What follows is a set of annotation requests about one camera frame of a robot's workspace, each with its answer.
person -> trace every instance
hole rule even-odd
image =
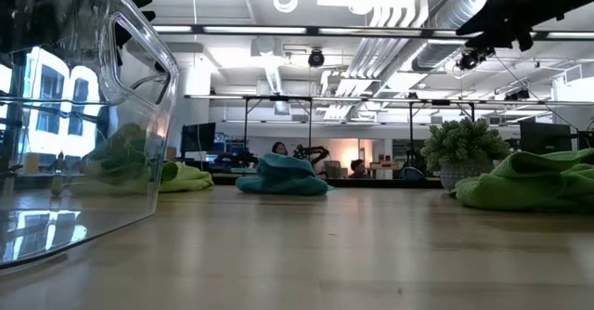
[[[282,142],[277,142],[275,145],[272,146],[272,153],[281,154],[286,156],[288,151],[287,147]]]
[[[351,161],[351,170],[353,170],[353,174],[349,175],[349,179],[369,179],[363,160]]]

green plant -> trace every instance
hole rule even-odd
[[[430,169],[467,161],[502,160],[510,154],[510,146],[496,129],[489,129],[486,120],[473,123],[469,119],[445,122],[441,127],[432,125],[431,138],[420,153],[427,159]]]

chair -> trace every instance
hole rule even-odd
[[[324,169],[326,170],[326,177],[328,179],[342,178],[340,161],[324,161]]]

man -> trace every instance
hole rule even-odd
[[[349,175],[349,179],[369,179],[363,160],[351,161],[351,170],[353,174]]]

black hair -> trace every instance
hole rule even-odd
[[[288,153],[288,151],[287,151],[287,146],[285,146],[285,144],[284,144],[283,142],[277,142],[277,143],[275,143],[275,144],[272,146],[272,152],[273,152],[273,153],[277,153],[277,149],[278,149],[278,147],[279,147],[279,146],[283,146],[283,147],[285,147],[285,154],[287,154],[287,153]]]
[[[357,166],[363,163],[363,160],[351,161],[351,170],[354,171]]]

